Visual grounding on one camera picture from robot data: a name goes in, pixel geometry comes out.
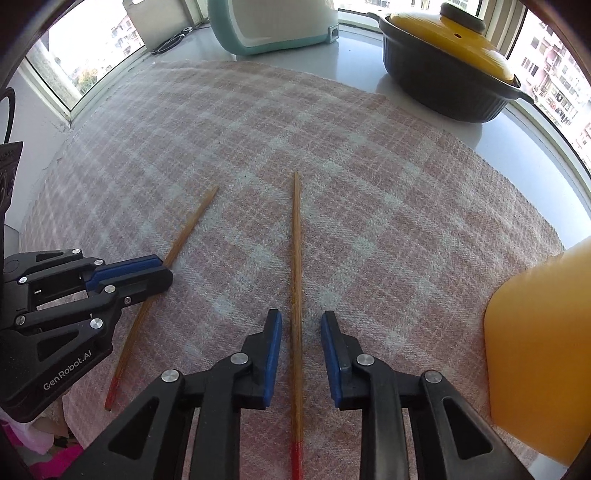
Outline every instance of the lid knob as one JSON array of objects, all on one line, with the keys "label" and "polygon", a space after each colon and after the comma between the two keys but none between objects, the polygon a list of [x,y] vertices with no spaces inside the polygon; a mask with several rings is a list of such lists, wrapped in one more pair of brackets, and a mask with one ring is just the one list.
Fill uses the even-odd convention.
[{"label": "lid knob", "polygon": [[461,8],[448,4],[447,2],[441,4],[439,13],[476,33],[483,34],[486,30],[486,24],[480,18],[470,15]]}]

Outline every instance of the pot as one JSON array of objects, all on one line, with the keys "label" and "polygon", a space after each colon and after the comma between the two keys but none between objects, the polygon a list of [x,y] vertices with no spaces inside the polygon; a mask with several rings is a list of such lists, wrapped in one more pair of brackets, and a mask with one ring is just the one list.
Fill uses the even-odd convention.
[{"label": "pot", "polygon": [[484,123],[510,100],[534,103],[506,59],[482,36],[484,22],[464,10],[445,3],[440,15],[368,16],[384,33],[388,73],[406,93],[436,112]]}]

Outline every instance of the pot lid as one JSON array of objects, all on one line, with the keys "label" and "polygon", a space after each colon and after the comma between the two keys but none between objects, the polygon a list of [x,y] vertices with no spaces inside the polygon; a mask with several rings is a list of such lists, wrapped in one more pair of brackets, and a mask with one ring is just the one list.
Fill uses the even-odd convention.
[{"label": "pot lid", "polygon": [[440,14],[402,12],[392,14],[391,24],[499,79],[513,82],[507,59],[482,35],[486,25],[452,4],[441,5]]}]

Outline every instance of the yellow container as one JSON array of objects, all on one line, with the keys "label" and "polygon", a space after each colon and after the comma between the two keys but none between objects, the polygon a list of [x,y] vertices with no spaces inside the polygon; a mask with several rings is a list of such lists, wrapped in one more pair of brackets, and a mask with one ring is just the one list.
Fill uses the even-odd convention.
[{"label": "yellow container", "polygon": [[591,433],[591,237],[505,282],[484,333],[493,421],[570,465]]}]

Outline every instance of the yellow pot lid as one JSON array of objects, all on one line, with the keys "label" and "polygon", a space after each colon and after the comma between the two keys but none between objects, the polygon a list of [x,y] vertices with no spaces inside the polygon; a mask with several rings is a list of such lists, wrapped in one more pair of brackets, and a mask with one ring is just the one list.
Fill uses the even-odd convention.
[{"label": "yellow pot lid", "polygon": [[514,76],[507,59],[482,34],[451,18],[428,12],[402,12],[392,14],[388,19],[396,27],[459,60],[503,82],[513,83]]}]

